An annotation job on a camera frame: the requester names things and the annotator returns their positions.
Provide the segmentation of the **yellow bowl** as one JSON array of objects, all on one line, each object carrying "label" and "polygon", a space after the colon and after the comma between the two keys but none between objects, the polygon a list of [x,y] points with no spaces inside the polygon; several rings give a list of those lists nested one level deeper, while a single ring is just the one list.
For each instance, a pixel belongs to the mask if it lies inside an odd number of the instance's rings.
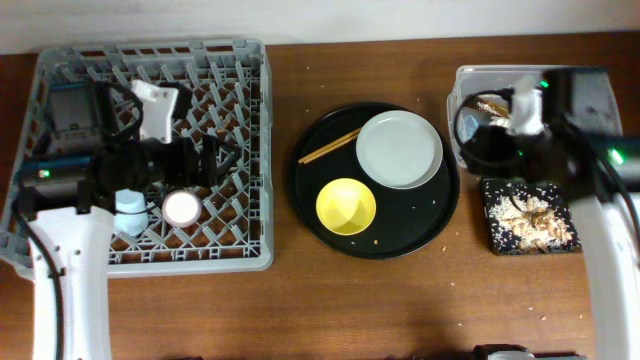
[{"label": "yellow bowl", "polygon": [[352,178],[338,178],[319,191],[315,210],[327,230],[340,236],[352,236],[373,223],[377,203],[373,192],[364,183]]}]

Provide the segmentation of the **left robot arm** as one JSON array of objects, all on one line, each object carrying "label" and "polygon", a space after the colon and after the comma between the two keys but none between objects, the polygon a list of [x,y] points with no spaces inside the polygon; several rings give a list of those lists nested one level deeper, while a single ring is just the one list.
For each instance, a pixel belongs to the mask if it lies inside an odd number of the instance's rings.
[{"label": "left robot arm", "polygon": [[107,359],[108,252],[116,194],[154,183],[213,187],[241,158],[240,147],[204,135],[143,138],[187,114],[177,83],[128,88],[84,81],[54,86],[46,101],[53,130],[41,154],[22,162],[11,213],[27,232],[34,275],[36,359]]}]

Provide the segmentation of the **pink plastic cup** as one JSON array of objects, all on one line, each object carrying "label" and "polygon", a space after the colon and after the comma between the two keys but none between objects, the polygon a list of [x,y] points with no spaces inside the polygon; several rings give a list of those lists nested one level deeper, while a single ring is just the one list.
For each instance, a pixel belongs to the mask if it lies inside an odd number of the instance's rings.
[{"label": "pink plastic cup", "polygon": [[162,217],[170,225],[185,228],[194,225],[201,216],[199,198],[185,190],[176,190],[164,198]]}]

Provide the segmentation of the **white tissue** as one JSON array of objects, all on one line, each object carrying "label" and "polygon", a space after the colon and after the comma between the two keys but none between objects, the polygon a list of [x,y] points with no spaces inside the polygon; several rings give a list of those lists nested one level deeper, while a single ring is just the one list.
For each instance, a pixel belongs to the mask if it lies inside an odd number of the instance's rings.
[{"label": "white tissue", "polygon": [[503,128],[509,128],[511,125],[511,120],[509,118],[493,116],[491,118],[490,126],[498,126]]}]

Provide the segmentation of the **food scraps pile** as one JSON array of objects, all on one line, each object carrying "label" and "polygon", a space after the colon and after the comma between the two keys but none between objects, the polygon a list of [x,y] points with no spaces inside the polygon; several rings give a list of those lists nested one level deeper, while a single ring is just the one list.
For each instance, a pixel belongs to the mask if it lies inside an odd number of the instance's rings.
[{"label": "food scraps pile", "polygon": [[488,210],[492,244],[501,254],[560,252],[577,240],[569,222],[537,197],[500,196]]}]

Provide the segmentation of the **light blue plastic cup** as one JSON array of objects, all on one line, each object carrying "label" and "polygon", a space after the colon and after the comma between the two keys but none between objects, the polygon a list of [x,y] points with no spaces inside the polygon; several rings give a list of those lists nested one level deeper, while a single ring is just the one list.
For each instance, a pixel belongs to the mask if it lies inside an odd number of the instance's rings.
[{"label": "light blue plastic cup", "polygon": [[138,236],[148,227],[148,215],[144,194],[132,190],[120,190],[115,194],[114,233]]}]

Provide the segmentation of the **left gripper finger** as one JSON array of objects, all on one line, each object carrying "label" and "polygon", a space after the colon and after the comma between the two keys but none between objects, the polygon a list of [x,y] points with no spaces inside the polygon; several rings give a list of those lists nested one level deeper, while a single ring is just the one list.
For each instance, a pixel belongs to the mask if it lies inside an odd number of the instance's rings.
[{"label": "left gripper finger", "polygon": [[204,136],[200,152],[200,185],[203,187],[214,187],[218,183],[217,154],[218,139]]},{"label": "left gripper finger", "polygon": [[241,148],[227,142],[219,143],[219,150],[226,153],[226,157],[221,165],[217,167],[219,175],[226,175],[234,167],[241,157]]}]

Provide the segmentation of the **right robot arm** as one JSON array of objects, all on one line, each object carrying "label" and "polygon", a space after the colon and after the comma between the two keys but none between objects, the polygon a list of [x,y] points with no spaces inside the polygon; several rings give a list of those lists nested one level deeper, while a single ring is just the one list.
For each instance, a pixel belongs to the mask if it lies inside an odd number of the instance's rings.
[{"label": "right robot arm", "polygon": [[581,241],[600,359],[639,356],[639,139],[606,69],[517,66],[460,92],[450,134],[473,174],[554,184]]}]

